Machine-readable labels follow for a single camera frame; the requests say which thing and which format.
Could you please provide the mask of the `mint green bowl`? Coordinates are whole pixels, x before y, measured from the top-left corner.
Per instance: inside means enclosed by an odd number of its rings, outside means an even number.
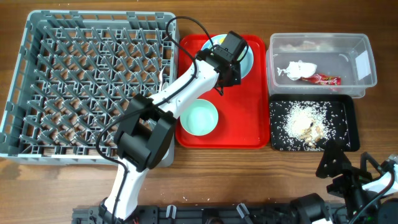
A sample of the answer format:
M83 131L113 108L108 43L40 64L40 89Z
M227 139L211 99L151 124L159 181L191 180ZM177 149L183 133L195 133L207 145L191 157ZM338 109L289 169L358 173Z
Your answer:
M218 110L208 100L196 99L180 116L182 128L194 136L210 134L218 124Z

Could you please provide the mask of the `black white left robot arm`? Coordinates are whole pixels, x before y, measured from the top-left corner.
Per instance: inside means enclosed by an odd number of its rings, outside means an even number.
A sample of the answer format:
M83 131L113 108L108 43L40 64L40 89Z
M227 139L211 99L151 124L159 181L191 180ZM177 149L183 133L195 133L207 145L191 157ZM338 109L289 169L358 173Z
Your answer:
M135 211L147 173L171 165L175 127L180 115L202 94L241 82L239 57L248 43L229 32L220 45L200 50L189 69L166 89L145 97L137 94L117 125L118 173L108 198L99 207L105 223L124 223Z

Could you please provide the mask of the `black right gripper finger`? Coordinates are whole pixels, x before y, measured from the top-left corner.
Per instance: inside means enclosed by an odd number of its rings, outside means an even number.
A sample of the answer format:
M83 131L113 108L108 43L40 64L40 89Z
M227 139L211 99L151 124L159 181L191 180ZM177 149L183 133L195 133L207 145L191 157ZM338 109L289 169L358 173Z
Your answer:
M371 177L370 173L367 171L367 162L376 169L376 171L379 173L379 177L376 177L375 179ZM360 180L378 180L386 173L382 170L381 165L367 152L361 154L360 169L365 174L360 176Z
M331 141L326 144L315 174L318 178L325 179L327 177L336 177L351 168L351 162L345 155L343 148L335 141Z

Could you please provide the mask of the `rice and food scraps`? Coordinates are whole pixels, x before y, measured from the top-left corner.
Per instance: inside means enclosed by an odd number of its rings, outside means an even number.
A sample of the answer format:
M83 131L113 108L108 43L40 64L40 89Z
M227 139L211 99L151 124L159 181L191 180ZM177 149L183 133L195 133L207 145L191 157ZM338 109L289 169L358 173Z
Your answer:
M324 151L335 141L350 149L345 107L335 101L270 103L271 146L278 151Z

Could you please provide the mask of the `red snack wrapper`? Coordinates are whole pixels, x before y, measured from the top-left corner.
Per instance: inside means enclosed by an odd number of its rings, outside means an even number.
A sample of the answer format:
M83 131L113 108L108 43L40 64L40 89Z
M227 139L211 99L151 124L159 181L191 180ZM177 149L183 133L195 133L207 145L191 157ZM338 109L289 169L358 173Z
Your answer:
M333 77L333 76L328 76L322 73L315 73L310 77L302 77L300 78L303 81L310 82L312 84L317 84L317 85L341 85L341 78L340 77Z

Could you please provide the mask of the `white plastic spoon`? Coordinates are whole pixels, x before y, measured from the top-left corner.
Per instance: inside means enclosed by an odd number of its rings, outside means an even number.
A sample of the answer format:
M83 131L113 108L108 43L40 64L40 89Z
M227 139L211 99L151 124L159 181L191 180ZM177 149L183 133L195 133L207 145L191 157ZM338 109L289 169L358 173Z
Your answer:
M169 86L168 82L163 83L162 90L165 90Z

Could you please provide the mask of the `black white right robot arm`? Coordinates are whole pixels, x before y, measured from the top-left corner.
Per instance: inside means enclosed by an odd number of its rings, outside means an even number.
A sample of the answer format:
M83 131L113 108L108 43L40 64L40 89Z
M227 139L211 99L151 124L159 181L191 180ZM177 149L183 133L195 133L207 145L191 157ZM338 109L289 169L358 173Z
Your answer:
M338 212L343 208L348 223L397 223L397 199L381 202L397 192L396 154L380 164L364 152L357 168L332 141L326 145L316 176L331 177L332 183L326 191L343 198L345 204L331 212L318 194L296 198L289 205L292 223L341 223Z

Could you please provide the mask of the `light blue plate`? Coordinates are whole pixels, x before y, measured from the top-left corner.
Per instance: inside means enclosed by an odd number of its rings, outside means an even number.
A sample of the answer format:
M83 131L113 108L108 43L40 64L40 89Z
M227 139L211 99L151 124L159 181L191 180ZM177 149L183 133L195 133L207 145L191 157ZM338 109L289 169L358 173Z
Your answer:
M222 37L226 37L227 34L220 34L212 37L212 43L214 45L218 44L218 40ZM209 49L212 47L212 43L210 40L207 40L205 44L202 46L202 50L204 49ZM254 54L252 49L249 47L248 51L246 52L245 50L243 53L239 56L239 59L242 59L240 61L240 69L241 69L241 78L243 79L252 69L253 63L254 63Z

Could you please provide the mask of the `yellow plastic cup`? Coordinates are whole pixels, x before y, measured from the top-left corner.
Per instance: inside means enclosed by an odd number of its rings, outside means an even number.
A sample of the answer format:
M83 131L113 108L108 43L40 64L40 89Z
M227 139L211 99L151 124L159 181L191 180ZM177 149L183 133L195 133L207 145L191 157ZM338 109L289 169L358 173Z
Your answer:
M218 40L218 44L221 45L221 44L223 43L223 41L224 41L224 37L222 37L222 38L220 38L220 39Z

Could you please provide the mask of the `white napkin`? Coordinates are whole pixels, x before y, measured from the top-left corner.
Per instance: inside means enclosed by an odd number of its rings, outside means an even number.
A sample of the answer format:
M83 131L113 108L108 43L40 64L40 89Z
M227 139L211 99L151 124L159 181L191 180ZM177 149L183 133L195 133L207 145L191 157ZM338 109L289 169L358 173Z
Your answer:
M289 66L284 69L277 67L278 76L284 74L287 75L287 77L291 80L309 78L315 74L316 70L317 70L316 64L303 62L301 60L299 60L298 62L289 62Z

